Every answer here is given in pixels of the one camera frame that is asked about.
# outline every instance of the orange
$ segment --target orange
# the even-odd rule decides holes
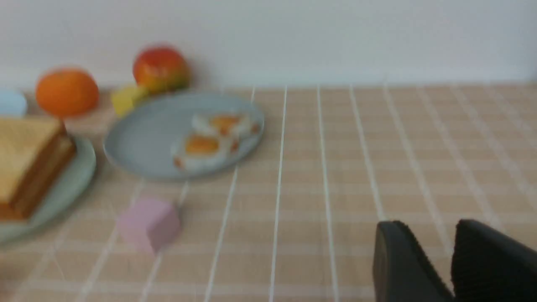
[[[99,88],[84,69],[64,67],[44,74],[35,90],[37,104],[49,114],[65,118],[94,109],[99,103]]]

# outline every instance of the sandwich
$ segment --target sandwich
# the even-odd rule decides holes
[[[0,220],[27,220],[76,154],[62,121],[0,118]]]

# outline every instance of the green plate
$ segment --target green plate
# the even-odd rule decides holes
[[[0,246],[23,236],[42,230],[68,209],[90,184],[97,159],[88,139],[74,137],[77,154],[62,175],[56,180],[42,206],[30,221],[0,222]]]

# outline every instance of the food on plate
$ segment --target food on plate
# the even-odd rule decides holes
[[[188,171],[209,169],[221,165],[237,150],[236,139],[194,133],[173,146],[173,163]]]
[[[76,154],[64,124],[0,118],[0,220],[27,220]]]
[[[123,117],[147,101],[149,91],[144,87],[129,85],[112,92],[110,99],[118,117]]]
[[[221,135],[243,139],[259,132],[259,124],[249,114],[219,113],[195,114],[192,117],[194,131],[203,135]]]

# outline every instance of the white wall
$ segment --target white wall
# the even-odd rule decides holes
[[[0,85],[63,63],[129,82],[160,40],[210,85],[527,80],[537,0],[1,0]]]

